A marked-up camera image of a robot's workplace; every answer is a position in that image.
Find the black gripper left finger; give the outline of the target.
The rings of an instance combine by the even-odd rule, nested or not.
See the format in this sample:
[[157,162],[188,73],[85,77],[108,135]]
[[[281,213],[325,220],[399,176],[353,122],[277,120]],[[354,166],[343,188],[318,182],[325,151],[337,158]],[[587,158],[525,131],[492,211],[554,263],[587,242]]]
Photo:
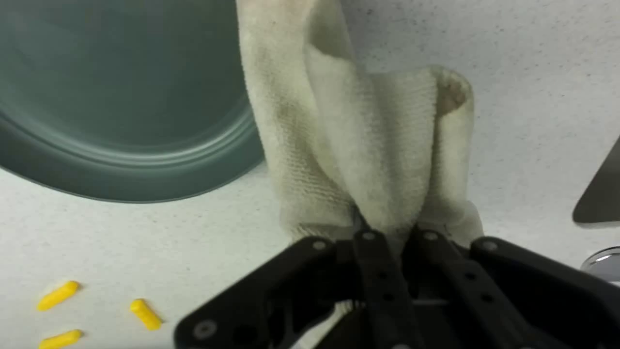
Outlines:
[[174,349],[292,349],[341,302],[353,319],[325,339],[345,349],[415,349],[415,316],[387,240],[310,236],[285,248],[184,316]]

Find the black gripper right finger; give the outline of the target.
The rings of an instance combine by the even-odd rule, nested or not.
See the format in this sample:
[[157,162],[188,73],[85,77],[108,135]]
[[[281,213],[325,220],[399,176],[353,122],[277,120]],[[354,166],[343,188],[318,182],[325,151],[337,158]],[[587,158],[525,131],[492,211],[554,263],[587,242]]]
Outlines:
[[620,349],[620,288],[513,242],[415,228],[405,275],[453,312],[463,349]]

